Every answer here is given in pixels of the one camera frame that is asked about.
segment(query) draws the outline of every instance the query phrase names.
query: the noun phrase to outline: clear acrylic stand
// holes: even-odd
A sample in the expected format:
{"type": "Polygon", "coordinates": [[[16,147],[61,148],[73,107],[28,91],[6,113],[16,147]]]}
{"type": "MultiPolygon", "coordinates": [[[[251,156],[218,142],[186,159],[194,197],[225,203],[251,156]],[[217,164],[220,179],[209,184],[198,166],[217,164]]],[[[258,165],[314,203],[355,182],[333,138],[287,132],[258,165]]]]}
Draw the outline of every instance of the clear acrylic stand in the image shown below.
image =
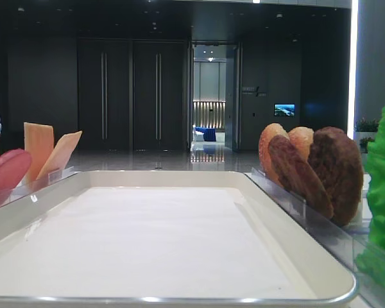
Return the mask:
{"type": "Polygon", "coordinates": [[[374,308],[385,308],[385,251],[365,238],[355,238],[327,220],[305,200],[285,191],[255,168],[252,181],[288,213],[306,232],[353,271],[360,295],[374,308]]]}
{"type": "Polygon", "coordinates": [[[74,167],[64,170],[56,170],[32,183],[18,186],[14,189],[0,191],[0,208],[15,200],[34,194],[40,189],[57,183],[58,181],[61,181],[73,174],[75,174],[74,167]]]}

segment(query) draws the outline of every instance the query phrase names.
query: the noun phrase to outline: brown patty model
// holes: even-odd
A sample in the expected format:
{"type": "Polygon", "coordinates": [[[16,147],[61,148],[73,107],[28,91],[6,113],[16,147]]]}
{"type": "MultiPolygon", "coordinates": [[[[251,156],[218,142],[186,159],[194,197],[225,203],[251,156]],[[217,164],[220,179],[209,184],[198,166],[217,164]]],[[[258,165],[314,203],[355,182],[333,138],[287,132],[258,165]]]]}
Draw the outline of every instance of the brown patty model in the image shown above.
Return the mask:
{"type": "Polygon", "coordinates": [[[268,150],[284,188],[305,198],[307,204],[321,215],[332,218],[334,212],[328,194],[296,147],[287,138],[276,135],[269,142],[268,150]]]}
{"type": "Polygon", "coordinates": [[[333,222],[347,225],[357,212],[364,177],[356,143],[339,128],[318,130],[308,163],[329,195],[334,207],[333,222]]]}

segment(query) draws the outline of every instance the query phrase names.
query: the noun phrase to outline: vertical door handle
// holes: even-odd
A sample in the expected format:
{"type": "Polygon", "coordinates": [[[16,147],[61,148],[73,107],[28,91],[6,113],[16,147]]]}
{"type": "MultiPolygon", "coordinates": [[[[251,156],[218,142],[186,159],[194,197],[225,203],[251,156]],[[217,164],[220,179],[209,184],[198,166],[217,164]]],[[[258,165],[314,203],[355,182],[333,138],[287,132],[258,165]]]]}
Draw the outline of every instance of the vertical door handle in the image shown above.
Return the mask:
{"type": "Polygon", "coordinates": [[[105,139],[105,61],[104,52],[101,53],[101,138],[105,139]]]}
{"type": "Polygon", "coordinates": [[[108,53],[104,53],[104,137],[108,139],[108,53]]]}
{"type": "Polygon", "coordinates": [[[159,79],[158,79],[158,93],[159,93],[159,101],[158,101],[158,113],[159,113],[159,123],[160,130],[158,131],[158,139],[161,141],[161,132],[162,132],[162,68],[161,68],[161,54],[158,54],[158,71],[159,71],[159,79]]]}
{"type": "Polygon", "coordinates": [[[160,112],[160,107],[159,107],[159,55],[158,53],[155,55],[155,139],[160,140],[159,137],[159,129],[160,129],[160,123],[159,123],[159,112],[160,112]]]}

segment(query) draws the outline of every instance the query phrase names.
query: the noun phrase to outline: wall sign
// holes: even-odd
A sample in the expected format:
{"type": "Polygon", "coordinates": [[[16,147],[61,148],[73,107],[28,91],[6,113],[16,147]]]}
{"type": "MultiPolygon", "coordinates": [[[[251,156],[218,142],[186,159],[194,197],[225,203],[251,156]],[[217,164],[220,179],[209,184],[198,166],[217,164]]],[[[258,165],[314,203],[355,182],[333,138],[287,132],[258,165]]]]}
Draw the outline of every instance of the wall sign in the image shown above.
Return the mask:
{"type": "Polygon", "coordinates": [[[259,92],[259,87],[242,87],[243,95],[255,95],[256,98],[266,98],[266,92],[259,92]]]}

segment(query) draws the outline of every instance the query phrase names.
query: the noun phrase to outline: wall-mounted screen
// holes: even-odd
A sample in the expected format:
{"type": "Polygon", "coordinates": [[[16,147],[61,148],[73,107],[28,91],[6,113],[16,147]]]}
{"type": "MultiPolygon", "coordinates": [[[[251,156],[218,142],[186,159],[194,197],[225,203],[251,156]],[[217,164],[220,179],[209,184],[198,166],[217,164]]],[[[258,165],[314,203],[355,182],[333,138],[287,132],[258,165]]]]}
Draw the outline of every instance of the wall-mounted screen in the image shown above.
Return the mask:
{"type": "Polygon", "coordinates": [[[276,117],[295,116],[295,105],[275,105],[274,116],[276,117]]]}

